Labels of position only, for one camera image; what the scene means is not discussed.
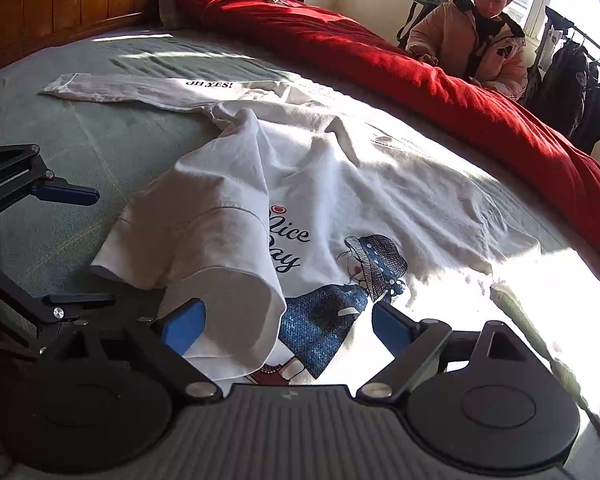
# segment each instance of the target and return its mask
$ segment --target red blanket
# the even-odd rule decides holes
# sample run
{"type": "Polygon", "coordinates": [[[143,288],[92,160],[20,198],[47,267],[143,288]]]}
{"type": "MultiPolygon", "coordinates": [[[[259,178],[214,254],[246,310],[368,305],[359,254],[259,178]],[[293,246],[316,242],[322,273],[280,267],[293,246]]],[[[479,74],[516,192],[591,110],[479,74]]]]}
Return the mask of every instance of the red blanket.
{"type": "Polygon", "coordinates": [[[177,0],[203,28],[345,77],[429,118],[532,186],[600,253],[600,165],[512,100],[295,0],[177,0]]]}

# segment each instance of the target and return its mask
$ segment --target hanging jacket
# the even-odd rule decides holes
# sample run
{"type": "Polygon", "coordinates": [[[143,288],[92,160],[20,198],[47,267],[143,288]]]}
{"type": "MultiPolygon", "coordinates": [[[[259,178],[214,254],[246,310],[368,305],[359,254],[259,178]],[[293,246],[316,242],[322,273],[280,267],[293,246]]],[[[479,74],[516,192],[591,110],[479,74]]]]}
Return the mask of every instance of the hanging jacket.
{"type": "Polygon", "coordinates": [[[540,91],[542,86],[542,74],[538,70],[538,67],[533,65],[526,69],[526,89],[518,103],[520,106],[525,107],[529,110],[531,103],[533,102],[534,95],[540,91]]]}
{"type": "Polygon", "coordinates": [[[569,139],[584,113],[588,81],[587,50],[570,41],[554,54],[529,110],[569,139]]]}
{"type": "Polygon", "coordinates": [[[584,116],[571,136],[572,144],[587,154],[591,154],[593,146],[600,140],[600,82],[594,83],[587,91],[584,103],[584,116]]]}
{"type": "Polygon", "coordinates": [[[448,75],[477,79],[485,88],[519,99],[526,87],[522,59],[525,33],[504,12],[504,25],[488,43],[478,44],[473,0],[451,0],[440,5],[417,24],[409,35],[407,54],[415,59],[429,54],[448,75]],[[475,73],[467,74],[471,56],[479,56],[475,73]]]}

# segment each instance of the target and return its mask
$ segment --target clothes rack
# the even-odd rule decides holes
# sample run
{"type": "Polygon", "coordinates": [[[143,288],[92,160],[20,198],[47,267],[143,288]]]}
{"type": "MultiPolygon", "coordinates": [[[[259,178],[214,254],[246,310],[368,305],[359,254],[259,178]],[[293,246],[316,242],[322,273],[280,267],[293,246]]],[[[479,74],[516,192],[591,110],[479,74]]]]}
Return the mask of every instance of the clothes rack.
{"type": "MultiPolygon", "coordinates": [[[[551,9],[548,6],[544,8],[544,12],[547,16],[547,20],[546,20],[546,23],[544,24],[544,32],[542,33],[542,40],[540,41],[540,47],[538,48],[538,50],[536,52],[536,60],[534,61],[534,64],[533,64],[534,68],[538,68],[538,65],[540,63],[540,58],[542,56],[542,53],[544,52],[544,47],[546,46],[546,41],[549,38],[549,33],[550,33],[552,27],[554,28],[554,30],[561,30],[565,34],[570,29],[573,29],[575,32],[577,32],[579,35],[581,35],[583,37],[583,42],[582,42],[583,44],[585,41],[589,41],[589,43],[591,43],[593,46],[595,46],[600,51],[600,45],[597,44],[596,41],[594,41],[585,32],[583,32],[578,27],[576,27],[576,25],[572,21],[567,20],[565,17],[561,16],[560,14],[555,12],[555,10],[551,9]]],[[[589,58],[592,61],[598,62],[598,60],[595,57],[593,57],[591,54],[589,54],[588,52],[586,54],[587,54],[587,58],[589,58]]]]}

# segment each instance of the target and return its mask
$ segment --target black collar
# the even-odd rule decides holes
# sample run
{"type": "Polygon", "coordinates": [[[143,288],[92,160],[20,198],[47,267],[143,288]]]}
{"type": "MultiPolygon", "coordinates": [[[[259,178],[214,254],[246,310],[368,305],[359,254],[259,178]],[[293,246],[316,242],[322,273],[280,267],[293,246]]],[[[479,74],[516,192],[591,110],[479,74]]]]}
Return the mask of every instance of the black collar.
{"type": "MultiPolygon", "coordinates": [[[[458,10],[460,10],[461,12],[467,12],[468,10],[472,10],[472,7],[474,6],[474,0],[453,1],[456,8],[458,8],[458,10]]],[[[525,31],[522,30],[522,27],[520,27],[516,22],[514,22],[513,19],[506,12],[500,13],[500,19],[503,20],[506,25],[509,25],[509,30],[511,31],[511,35],[514,38],[525,37],[525,31]]]]}

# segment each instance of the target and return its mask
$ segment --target white t-shirt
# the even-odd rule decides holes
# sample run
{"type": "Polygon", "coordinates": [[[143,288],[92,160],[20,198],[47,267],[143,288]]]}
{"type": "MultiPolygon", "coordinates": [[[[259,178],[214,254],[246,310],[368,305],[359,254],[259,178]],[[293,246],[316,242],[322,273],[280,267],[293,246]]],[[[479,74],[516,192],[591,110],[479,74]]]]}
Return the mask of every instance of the white t-shirt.
{"type": "Polygon", "coordinates": [[[485,311],[506,319],[490,301],[501,264],[538,250],[469,178],[290,83],[77,74],[45,92],[201,112],[222,130],[130,200],[93,261],[165,286],[161,316],[202,299],[185,357],[213,380],[355,388],[392,358],[373,303],[479,330],[468,320],[485,311]]]}

